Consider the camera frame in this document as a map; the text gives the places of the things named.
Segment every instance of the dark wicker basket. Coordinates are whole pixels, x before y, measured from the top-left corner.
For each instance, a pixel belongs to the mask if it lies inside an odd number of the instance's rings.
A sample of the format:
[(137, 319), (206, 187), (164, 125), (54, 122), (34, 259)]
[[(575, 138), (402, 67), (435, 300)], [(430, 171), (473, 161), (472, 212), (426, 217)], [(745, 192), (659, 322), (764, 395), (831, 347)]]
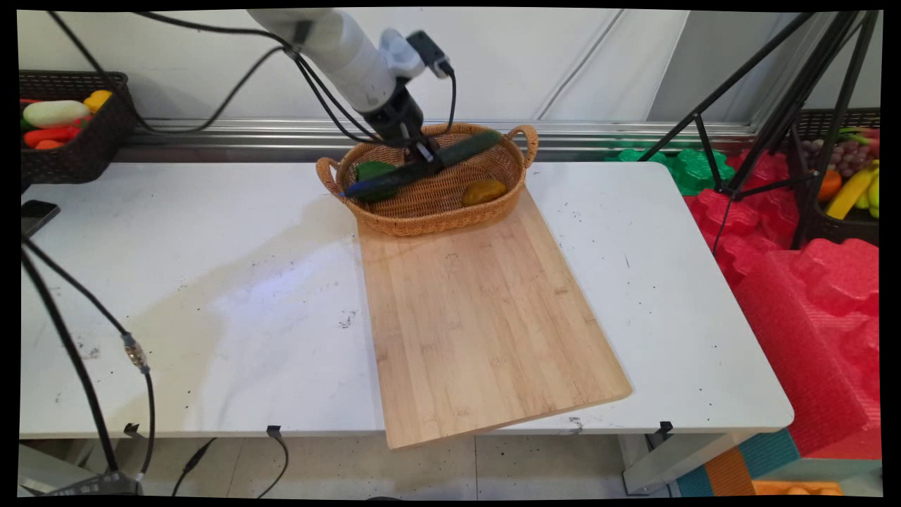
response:
[[(131, 101), (128, 77), (121, 72), (108, 74)], [(93, 92), (106, 88), (104, 80), (95, 72), (19, 71), (19, 98), (80, 102)], [(21, 142), (23, 184), (86, 183), (96, 180), (136, 124), (137, 120), (125, 102), (113, 94), (78, 136), (59, 148), (33, 150)]]
[[(825, 137), (833, 116), (832, 109), (806, 109), (798, 115), (788, 132), (788, 172), (792, 179), (810, 171), (806, 161), (801, 158), (801, 142)], [(849, 109), (842, 119), (842, 127), (845, 126), (879, 128), (879, 108)], [(809, 191), (809, 183), (795, 185), (795, 197), (799, 206), (806, 202)], [(871, 217), (868, 211), (852, 208), (844, 220), (837, 220), (826, 215), (816, 201), (813, 211), (805, 230), (806, 238), (822, 237), (841, 243), (848, 238), (856, 237), (879, 246), (879, 221)]]

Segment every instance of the basket handle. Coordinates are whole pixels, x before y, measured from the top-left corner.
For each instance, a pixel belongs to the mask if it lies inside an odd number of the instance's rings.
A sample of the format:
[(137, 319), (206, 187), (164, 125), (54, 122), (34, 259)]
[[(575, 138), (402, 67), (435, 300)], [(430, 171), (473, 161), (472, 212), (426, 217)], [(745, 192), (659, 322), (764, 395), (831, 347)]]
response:
[(531, 125), (519, 125), (511, 130), (510, 133), (506, 135), (506, 138), (512, 141), (517, 134), (525, 135), (525, 169), (529, 169), (529, 166), (532, 165), (532, 161), (535, 160), (535, 155), (538, 154), (538, 133), (535, 132), (535, 128)]
[(340, 162), (324, 157), (316, 161), (316, 174), (319, 175), (319, 181), (323, 183), (325, 188), (330, 191), (332, 195), (341, 202), (345, 202), (347, 198), (341, 195), (341, 188), (338, 187), (338, 184), (335, 183), (335, 179), (332, 176), (332, 168), (338, 170), (340, 165)]

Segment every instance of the grapes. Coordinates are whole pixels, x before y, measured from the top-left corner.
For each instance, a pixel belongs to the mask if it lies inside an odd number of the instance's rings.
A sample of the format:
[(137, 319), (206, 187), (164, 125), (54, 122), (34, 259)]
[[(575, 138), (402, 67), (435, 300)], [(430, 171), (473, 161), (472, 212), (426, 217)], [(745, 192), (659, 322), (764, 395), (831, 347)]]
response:
[[(802, 141), (801, 160), (806, 161), (808, 165), (817, 163), (824, 144), (823, 139)], [(861, 146), (857, 141), (842, 141), (833, 147), (826, 169), (838, 171), (843, 178), (850, 178), (856, 172), (869, 167), (873, 159), (868, 146)]]

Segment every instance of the white table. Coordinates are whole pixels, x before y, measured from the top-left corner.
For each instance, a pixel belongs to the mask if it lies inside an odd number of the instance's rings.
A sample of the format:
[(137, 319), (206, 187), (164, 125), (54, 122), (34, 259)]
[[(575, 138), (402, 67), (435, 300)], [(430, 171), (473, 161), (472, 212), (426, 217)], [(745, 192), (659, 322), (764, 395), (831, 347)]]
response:
[[(527, 184), (634, 393), (496, 433), (641, 435), (669, 421), (675, 437), (627, 458), (637, 462), (626, 482), (640, 491), (792, 421), (663, 166), (535, 163)], [(28, 199), (62, 209), (35, 243), (149, 353), (158, 436), (384, 429), (357, 224), (313, 164), (116, 163), (88, 184), (34, 186)], [(146, 431), (144, 382), (115, 330), (39, 268), (111, 433)], [(22, 299), (20, 438), (91, 438), (81, 386), (24, 272)]]

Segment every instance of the white radish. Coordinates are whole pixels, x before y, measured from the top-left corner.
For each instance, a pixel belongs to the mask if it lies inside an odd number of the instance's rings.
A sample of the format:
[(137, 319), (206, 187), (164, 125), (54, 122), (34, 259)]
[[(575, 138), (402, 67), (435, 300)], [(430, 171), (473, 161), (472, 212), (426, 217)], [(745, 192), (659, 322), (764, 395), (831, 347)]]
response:
[(38, 128), (57, 128), (91, 116), (91, 110), (76, 100), (49, 100), (29, 104), (22, 116), (26, 122)]

